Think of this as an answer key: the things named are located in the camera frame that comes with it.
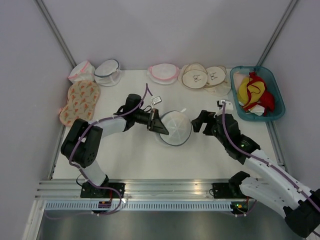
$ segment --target beige patterned cloth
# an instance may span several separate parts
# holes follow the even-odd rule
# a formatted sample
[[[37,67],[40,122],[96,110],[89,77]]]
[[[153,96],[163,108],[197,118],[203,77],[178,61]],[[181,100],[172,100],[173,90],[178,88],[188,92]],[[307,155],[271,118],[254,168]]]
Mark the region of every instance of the beige patterned cloth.
[[[73,84],[67,95],[67,104],[59,113],[63,125],[71,127],[76,119],[92,120],[100,96],[99,86],[88,80]]]

